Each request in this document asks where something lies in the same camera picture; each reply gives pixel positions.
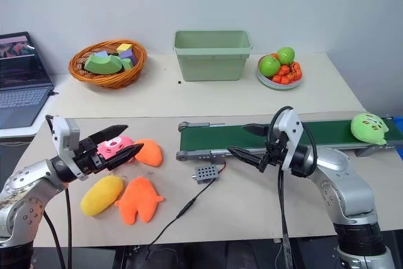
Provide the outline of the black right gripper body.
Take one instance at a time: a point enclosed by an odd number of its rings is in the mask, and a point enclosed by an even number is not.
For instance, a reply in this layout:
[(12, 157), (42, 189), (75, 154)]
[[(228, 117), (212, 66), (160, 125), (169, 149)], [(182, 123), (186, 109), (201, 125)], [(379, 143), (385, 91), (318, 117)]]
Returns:
[(279, 138), (273, 134), (268, 135), (266, 151), (258, 164), (259, 172), (264, 173), (267, 165), (276, 166), (283, 163), (287, 154), (287, 142), (288, 136), (286, 133), (281, 133)]

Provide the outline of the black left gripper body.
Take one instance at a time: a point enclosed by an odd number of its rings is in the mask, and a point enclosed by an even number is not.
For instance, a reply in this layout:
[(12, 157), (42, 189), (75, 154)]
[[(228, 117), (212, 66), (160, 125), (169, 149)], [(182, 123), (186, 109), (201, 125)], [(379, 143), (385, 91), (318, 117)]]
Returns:
[(96, 174), (107, 168), (105, 158), (98, 154), (98, 145), (90, 137), (79, 141), (73, 161), (85, 175)]

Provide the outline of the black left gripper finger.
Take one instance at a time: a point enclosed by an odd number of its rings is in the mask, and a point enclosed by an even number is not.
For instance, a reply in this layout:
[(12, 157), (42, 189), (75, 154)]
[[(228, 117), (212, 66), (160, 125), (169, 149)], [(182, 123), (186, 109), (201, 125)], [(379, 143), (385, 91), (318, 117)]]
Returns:
[(134, 144), (123, 148), (118, 151), (114, 156), (106, 159), (104, 156), (100, 156), (101, 169), (114, 170), (122, 164), (125, 164), (133, 157), (135, 157), (143, 148), (144, 144)]
[(128, 128), (128, 125), (112, 125), (103, 130), (100, 130), (99, 132), (92, 134), (88, 137), (89, 146), (96, 147), (104, 141), (108, 141), (115, 137), (118, 137), (127, 128)]

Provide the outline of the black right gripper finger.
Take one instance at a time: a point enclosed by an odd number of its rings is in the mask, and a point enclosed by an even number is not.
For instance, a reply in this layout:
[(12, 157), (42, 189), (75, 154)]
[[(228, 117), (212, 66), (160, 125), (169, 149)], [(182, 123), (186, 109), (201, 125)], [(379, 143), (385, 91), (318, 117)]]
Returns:
[(257, 135), (260, 137), (267, 137), (270, 126), (268, 124), (246, 124), (246, 125), (243, 125), (242, 128), (245, 131), (250, 132), (254, 135)]
[(227, 150), (238, 160), (251, 166), (258, 167), (261, 162), (261, 158), (259, 156), (250, 153), (247, 149), (240, 147), (228, 147)]

